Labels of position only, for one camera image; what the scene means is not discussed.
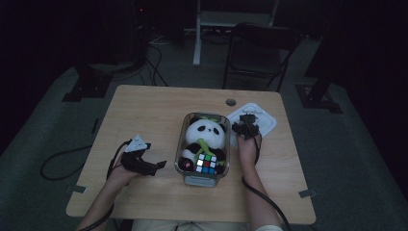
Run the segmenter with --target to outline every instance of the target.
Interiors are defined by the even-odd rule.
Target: fabric
[[[176,220],[135,219],[132,231],[247,231],[249,224],[232,222],[192,222]],[[275,225],[266,225],[256,231],[282,231]]]
[[[255,231],[283,231],[280,227],[275,226],[275,225],[265,225],[262,227],[259,227]]]

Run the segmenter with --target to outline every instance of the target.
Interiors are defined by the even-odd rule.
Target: metal stand base
[[[79,102],[82,98],[103,98],[113,76],[92,73],[81,76],[70,93],[66,93],[63,102]]]
[[[333,99],[330,96],[329,92],[326,92],[321,99],[314,99],[310,96],[310,92],[312,91],[313,86],[295,85],[295,87],[304,108],[328,109],[332,114],[343,113],[339,104],[333,102]]]

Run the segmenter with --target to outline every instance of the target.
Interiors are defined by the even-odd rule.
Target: sleeve
[[[265,225],[257,228],[255,231],[283,231],[283,230],[276,225]]]

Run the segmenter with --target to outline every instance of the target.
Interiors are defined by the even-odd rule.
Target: rubik's cube
[[[197,165],[195,171],[208,173],[208,174],[217,174],[216,173],[217,157],[207,154],[199,154]]]

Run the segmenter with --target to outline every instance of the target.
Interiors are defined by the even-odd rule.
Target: white tray
[[[230,120],[232,126],[234,122],[240,122],[240,116],[246,114],[253,114],[256,116],[255,125],[259,126],[259,131],[262,135],[262,138],[267,136],[273,130],[273,128],[276,127],[276,118],[265,112],[264,109],[262,109],[255,103],[247,103],[243,105],[234,113],[230,114],[227,118]],[[237,147],[236,136],[236,133],[231,130],[230,142],[235,147]]]

